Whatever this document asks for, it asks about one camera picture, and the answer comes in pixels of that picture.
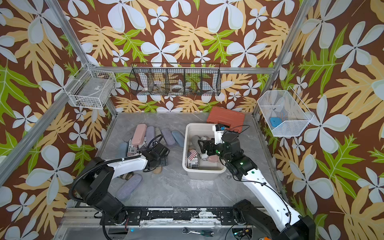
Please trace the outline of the beige fabric glasses case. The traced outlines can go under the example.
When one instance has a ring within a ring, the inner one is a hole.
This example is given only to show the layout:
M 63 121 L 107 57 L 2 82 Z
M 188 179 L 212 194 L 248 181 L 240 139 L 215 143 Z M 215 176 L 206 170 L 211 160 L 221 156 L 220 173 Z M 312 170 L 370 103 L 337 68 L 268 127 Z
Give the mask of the beige fabric glasses case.
M 153 170 L 153 174 L 158 175 L 162 172 L 162 170 L 163 170 L 163 167 L 157 167 Z

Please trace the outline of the world map print glasses case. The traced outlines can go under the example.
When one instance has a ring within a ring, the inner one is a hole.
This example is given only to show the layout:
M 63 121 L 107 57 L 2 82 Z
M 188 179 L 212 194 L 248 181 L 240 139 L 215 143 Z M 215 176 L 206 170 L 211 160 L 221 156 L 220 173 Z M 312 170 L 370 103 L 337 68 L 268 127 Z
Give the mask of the world map print glasses case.
M 207 141 L 209 140 L 208 137 L 206 136 L 203 136 L 200 138 L 200 140 L 198 141 L 198 144 L 200 146 L 200 149 L 201 149 L 201 154 L 200 154 L 200 158 L 202 161 L 207 161 L 208 160 L 208 147 L 207 147 Z

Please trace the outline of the cream plastic storage box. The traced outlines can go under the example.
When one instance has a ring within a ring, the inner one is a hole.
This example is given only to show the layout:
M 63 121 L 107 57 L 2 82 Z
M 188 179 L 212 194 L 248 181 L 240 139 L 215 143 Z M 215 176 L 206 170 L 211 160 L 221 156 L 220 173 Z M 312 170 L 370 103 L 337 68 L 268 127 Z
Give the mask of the cream plastic storage box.
M 188 164 L 188 152 L 190 149 L 195 149 L 191 142 L 192 137 L 199 136 L 214 139 L 215 136 L 213 126 L 214 124 L 205 123 L 190 123 L 186 126 L 182 166 L 190 179 L 213 181 L 227 170 L 227 168 L 222 165 L 220 161 L 213 163 L 210 161 L 198 160 L 197 169 L 190 168 Z

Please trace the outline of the pale blue glasses case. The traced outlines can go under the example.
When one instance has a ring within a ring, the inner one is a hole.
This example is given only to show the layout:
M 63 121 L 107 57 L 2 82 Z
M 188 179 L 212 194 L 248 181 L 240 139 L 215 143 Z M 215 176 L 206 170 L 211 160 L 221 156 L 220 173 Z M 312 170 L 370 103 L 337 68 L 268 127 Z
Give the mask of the pale blue glasses case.
M 129 144 L 127 142 L 120 143 L 116 152 L 116 158 L 125 158 L 127 156 L 128 146 Z

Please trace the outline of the plaid glasses case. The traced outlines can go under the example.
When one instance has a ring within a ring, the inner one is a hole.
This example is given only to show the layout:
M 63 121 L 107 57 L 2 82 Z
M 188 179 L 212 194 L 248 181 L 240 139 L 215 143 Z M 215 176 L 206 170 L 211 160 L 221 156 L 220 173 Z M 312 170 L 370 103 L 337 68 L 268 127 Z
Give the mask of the plaid glasses case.
M 134 173 L 127 173 L 127 174 L 120 175 L 119 178 L 128 181 L 133 175 Z

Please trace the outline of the grey fabric glasses case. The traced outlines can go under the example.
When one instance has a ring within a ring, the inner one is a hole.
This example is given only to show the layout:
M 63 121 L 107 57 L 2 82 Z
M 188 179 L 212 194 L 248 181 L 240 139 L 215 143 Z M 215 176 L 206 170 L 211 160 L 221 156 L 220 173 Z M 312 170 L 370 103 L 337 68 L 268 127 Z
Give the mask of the grey fabric glasses case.
M 194 136 L 191 137 L 190 142 L 191 142 L 192 146 L 194 147 L 194 149 L 198 153 L 201 153 L 201 148 L 199 146 L 199 140 L 200 140 L 200 137 L 197 136 L 197 135 L 194 135 Z

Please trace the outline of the flag newspaper glasses case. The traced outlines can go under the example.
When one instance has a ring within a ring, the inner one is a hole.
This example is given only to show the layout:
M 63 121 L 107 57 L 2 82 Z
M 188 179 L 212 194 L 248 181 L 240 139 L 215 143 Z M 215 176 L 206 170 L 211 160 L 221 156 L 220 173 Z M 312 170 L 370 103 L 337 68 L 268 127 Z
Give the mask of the flag newspaper glasses case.
M 138 145 L 134 145 L 132 139 L 128 142 L 127 157 L 134 156 L 138 153 Z

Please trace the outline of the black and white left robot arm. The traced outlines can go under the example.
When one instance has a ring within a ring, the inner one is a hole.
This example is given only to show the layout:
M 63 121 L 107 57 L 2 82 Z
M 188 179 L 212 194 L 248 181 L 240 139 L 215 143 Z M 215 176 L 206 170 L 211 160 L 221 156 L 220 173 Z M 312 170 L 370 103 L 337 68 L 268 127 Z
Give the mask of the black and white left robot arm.
M 114 223 L 121 224 L 127 218 L 126 207 L 108 192 L 111 181 L 130 172 L 153 171 L 168 157 L 169 152 L 167 147 L 157 143 L 129 157 L 114 160 L 96 157 L 73 181 L 69 197 L 102 212 L 104 217 Z

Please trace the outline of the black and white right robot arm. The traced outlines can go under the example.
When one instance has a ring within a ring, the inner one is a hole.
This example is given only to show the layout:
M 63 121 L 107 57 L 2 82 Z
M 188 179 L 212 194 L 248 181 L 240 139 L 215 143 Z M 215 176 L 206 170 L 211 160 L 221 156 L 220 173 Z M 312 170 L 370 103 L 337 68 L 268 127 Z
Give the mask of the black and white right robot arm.
M 257 197 L 265 212 L 242 200 L 233 206 L 238 224 L 256 227 L 270 240 L 314 240 L 316 224 L 292 208 L 268 183 L 258 166 L 244 154 L 237 132 L 223 132 L 213 140 L 198 140 L 203 154 L 224 161 L 234 180 L 243 183 Z

